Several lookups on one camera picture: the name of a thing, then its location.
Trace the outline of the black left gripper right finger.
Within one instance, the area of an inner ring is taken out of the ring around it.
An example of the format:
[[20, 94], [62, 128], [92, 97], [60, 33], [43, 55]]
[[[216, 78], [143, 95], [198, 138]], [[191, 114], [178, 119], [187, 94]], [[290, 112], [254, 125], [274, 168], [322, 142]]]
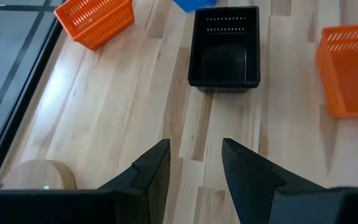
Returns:
[[324, 189], [231, 138], [223, 139], [222, 160], [241, 224], [267, 224], [276, 190], [303, 193]]

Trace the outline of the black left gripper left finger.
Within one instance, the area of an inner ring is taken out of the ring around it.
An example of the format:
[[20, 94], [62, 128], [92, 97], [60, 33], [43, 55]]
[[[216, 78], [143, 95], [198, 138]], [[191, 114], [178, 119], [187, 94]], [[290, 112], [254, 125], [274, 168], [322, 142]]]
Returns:
[[162, 224], [170, 183], [170, 140], [162, 139], [100, 188], [112, 193], [115, 224]]

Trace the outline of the black plastic basket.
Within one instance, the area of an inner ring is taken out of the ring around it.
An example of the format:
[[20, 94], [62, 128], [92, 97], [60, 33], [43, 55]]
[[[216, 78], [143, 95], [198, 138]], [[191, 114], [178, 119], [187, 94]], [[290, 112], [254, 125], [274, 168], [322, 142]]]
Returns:
[[260, 83], [259, 7], [195, 11], [188, 71], [201, 91], [246, 91]]

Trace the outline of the orange plastic basket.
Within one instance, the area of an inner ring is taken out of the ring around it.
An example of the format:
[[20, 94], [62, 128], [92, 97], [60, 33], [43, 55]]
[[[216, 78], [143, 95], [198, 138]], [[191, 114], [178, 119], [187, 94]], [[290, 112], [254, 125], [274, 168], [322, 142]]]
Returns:
[[54, 13], [71, 39], [90, 50], [134, 23], [132, 0], [68, 0]]
[[330, 115], [358, 117], [358, 24], [322, 29], [316, 63]]

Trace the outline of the blue plastic basket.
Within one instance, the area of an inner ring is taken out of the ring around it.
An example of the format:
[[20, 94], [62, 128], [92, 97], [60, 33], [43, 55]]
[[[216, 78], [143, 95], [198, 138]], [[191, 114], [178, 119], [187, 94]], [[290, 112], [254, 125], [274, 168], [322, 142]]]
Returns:
[[200, 9], [211, 8], [217, 5], [218, 0], [172, 0], [185, 12], [193, 12]]

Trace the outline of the white shade wooden base lamp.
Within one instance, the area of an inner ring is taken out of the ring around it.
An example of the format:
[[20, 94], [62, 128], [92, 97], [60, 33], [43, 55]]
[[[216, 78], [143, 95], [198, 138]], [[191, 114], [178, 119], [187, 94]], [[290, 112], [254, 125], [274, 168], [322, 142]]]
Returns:
[[72, 171], [62, 162], [33, 159], [20, 163], [1, 180], [2, 190], [75, 190]]

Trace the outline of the black aluminium table frame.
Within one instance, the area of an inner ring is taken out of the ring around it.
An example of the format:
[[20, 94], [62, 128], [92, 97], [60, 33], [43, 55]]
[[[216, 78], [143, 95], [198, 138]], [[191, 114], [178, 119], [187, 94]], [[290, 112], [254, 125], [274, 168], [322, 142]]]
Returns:
[[29, 74], [24, 80], [23, 87], [17, 94], [14, 104], [4, 120], [0, 130], [0, 170], [14, 142], [14, 138], [17, 135], [18, 129], [35, 94], [61, 31], [62, 26], [54, 19], [37, 50], [37, 55], [32, 57], [34, 62], [29, 70]]

